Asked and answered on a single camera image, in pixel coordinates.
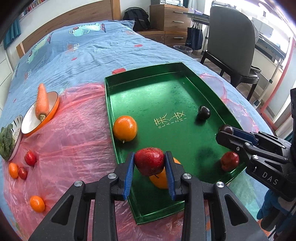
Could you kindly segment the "right blue gloved hand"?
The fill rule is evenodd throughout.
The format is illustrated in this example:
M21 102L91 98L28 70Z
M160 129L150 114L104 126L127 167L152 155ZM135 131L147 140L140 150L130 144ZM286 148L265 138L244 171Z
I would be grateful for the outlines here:
M277 222L275 225L276 233L279 235L288 227L295 225L295 207L291 211L295 204L295 199L291 202L284 200L272 190L268 190L264 197L262 207L259 209L256 218L258 220L266 218L271 214L272 210L278 210L285 216L284 219Z

